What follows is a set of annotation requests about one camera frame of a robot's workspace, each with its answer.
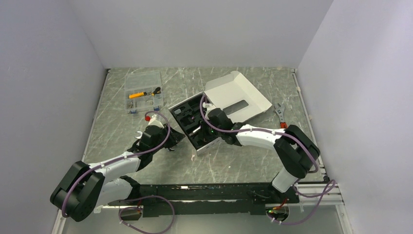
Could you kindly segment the white hair clipper box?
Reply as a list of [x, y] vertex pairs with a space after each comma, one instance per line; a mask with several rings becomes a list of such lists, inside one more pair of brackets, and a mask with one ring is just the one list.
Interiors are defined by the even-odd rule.
[[230, 130], [271, 106], [270, 101], [242, 73], [232, 71], [207, 82], [203, 92], [173, 105], [169, 111], [196, 153], [201, 154], [223, 137], [222, 133], [206, 124], [204, 118], [217, 128]]

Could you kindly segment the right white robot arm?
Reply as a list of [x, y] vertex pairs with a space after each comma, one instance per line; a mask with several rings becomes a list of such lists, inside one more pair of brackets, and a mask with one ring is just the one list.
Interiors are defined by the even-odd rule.
[[318, 171], [317, 159], [320, 150], [317, 145], [296, 125], [284, 129], [254, 127], [242, 122], [232, 122], [223, 110], [215, 108], [208, 114], [201, 112], [206, 133], [223, 139], [227, 144], [255, 146], [277, 153], [282, 169], [271, 181], [269, 198], [281, 202], [293, 184]]

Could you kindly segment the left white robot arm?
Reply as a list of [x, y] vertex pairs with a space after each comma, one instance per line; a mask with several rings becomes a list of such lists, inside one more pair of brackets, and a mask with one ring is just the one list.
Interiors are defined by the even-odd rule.
[[96, 207], [116, 200], [135, 204], [140, 198], [140, 184], [128, 174], [144, 169], [155, 153], [163, 148], [172, 151], [184, 138], [185, 134], [167, 124], [149, 125], [123, 154], [98, 163], [75, 162], [52, 192], [50, 202], [76, 222]]

